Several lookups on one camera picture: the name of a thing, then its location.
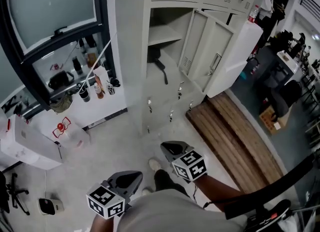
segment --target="person's arm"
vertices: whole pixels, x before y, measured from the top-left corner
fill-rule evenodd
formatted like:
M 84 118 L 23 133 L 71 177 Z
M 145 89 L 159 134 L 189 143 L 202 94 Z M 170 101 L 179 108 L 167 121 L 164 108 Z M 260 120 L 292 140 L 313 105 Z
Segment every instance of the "person's arm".
M 209 175 L 202 175 L 200 178 L 196 179 L 194 183 L 212 202 L 245 195 L 243 192 L 235 190 L 228 185 L 210 177 Z M 215 205 L 222 212 L 225 211 L 226 204 Z
M 105 220 L 100 215 L 96 215 L 90 232 L 113 232 L 114 231 L 114 219 L 110 218 Z

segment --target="person's left arm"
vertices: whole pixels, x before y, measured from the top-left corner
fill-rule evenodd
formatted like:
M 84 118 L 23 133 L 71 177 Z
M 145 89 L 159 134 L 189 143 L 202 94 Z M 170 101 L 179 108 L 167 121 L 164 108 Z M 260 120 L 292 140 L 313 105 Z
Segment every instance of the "person's left arm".
M 90 232 L 113 232 L 114 231 L 114 219 L 110 218 L 105 220 L 100 215 L 96 215 Z

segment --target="gray t-shirt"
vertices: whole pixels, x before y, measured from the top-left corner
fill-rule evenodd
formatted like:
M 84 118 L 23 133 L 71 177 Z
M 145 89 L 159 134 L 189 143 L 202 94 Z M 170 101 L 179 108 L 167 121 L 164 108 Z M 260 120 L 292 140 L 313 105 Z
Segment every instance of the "gray t-shirt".
M 176 190 L 141 197 L 119 221 L 117 232 L 242 232 L 247 218 L 202 209 Z

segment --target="wooden stairs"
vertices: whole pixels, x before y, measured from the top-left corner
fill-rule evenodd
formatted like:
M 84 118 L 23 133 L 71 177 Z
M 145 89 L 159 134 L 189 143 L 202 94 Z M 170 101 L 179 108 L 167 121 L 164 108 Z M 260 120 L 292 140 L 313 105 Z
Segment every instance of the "wooden stairs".
M 225 93 L 186 117 L 243 192 L 257 191 L 283 176 L 263 140 Z

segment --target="locker handle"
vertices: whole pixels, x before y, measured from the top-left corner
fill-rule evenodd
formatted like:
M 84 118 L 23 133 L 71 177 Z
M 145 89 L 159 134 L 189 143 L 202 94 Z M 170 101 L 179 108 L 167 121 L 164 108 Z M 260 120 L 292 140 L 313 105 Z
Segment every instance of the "locker handle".
M 212 61 L 212 64 L 210 65 L 210 71 L 207 73 L 207 76 L 210 76 L 214 73 L 216 68 L 218 67 L 220 61 L 221 61 L 222 56 L 218 53 L 215 54 L 214 60 Z

